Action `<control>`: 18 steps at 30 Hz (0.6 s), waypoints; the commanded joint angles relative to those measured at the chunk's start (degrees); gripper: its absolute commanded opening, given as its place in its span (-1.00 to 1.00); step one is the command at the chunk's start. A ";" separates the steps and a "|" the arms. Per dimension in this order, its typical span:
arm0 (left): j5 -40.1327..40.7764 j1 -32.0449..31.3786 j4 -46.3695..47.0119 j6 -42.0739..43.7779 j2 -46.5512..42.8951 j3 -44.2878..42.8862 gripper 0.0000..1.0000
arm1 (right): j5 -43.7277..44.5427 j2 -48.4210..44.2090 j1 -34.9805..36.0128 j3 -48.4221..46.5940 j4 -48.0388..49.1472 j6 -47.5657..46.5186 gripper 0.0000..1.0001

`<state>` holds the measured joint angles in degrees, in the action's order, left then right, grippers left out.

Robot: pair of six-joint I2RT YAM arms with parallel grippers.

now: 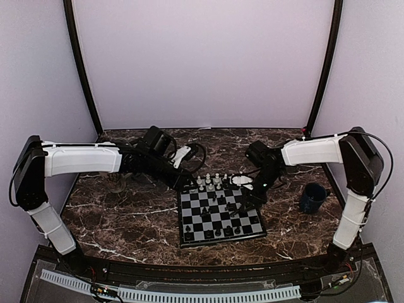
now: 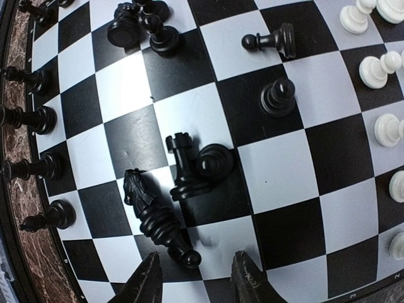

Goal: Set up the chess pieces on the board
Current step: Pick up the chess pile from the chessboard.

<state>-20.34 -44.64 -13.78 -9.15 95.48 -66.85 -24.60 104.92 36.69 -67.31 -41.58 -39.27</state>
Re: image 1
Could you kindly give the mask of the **black queen piece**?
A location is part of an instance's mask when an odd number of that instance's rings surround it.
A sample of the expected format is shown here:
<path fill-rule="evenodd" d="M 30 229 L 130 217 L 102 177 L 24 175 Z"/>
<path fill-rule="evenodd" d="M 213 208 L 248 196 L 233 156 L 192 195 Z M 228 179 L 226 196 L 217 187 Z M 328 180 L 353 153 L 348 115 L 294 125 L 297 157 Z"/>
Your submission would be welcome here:
<path fill-rule="evenodd" d="M 228 226 L 228 227 L 224 230 L 225 236 L 230 236 L 230 235 L 231 235 L 231 231 L 232 231 L 232 228 L 231 228 L 230 226 Z"/>

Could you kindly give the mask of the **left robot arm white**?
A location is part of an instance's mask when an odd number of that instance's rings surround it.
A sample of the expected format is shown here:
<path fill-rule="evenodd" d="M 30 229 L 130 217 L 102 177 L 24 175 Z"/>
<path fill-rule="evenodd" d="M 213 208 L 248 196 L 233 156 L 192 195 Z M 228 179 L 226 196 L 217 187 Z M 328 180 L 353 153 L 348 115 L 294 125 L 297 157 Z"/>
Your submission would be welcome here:
<path fill-rule="evenodd" d="M 14 207 L 27 212 L 54 249 L 65 256 L 65 266 L 75 275 L 84 275 L 89 262 L 50 202 L 49 179 L 92 172 L 140 173 L 178 190 L 193 178 L 192 172 L 181 167 L 191 153 L 192 147 L 177 146 L 171 135 L 156 126 L 132 142 L 56 143 L 32 135 L 13 169 L 9 200 Z"/>

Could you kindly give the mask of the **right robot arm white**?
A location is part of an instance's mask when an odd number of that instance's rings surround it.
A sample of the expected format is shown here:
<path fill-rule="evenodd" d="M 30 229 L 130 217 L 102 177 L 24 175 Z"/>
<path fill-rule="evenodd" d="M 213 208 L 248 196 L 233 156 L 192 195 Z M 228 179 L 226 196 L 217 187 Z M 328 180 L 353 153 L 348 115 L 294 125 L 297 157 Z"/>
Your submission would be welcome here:
<path fill-rule="evenodd" d="M 267 191 L 286 167 L 307 163 L 342 164 L 348 196 L 332 244 L 348 250 L 364 222 L 371 200 L 376 197 L 376 186 L 384 169 L 384 160 L 372 138 L 362 127 L 354 127 L 340 134 L 290 140 L 273 148 L 255 141 L 249 145 L 246 157 L 257 167 L 256 177 L 249 182 L 231 178 L 236 185 L 247 188 L 239 211 L 258 209 L 266 204 Z"/>

